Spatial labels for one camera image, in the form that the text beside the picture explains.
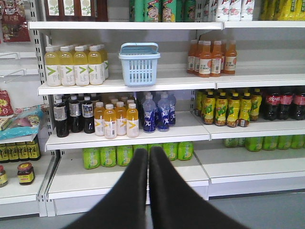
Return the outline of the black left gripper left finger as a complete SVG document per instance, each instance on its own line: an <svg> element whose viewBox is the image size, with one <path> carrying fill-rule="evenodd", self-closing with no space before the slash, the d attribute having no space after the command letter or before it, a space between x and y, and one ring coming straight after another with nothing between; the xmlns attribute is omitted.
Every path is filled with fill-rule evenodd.
<svg viewBox="0 0 305 229"><path fill-rule="evenodd" d="M111 191L90 211L65 228L146 228L147 168L148 152L139 148Z"/></svg>

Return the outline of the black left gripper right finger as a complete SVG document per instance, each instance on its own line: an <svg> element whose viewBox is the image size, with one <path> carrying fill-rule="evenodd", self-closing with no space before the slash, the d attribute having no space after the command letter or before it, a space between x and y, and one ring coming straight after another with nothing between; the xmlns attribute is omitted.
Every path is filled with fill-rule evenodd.
<svg viewBox="0 0 305 229"><path fill-rule="evenodd" d="M150 150L149 190L156 229L244 229L199 196L179 175L159 146Z"/></svg>

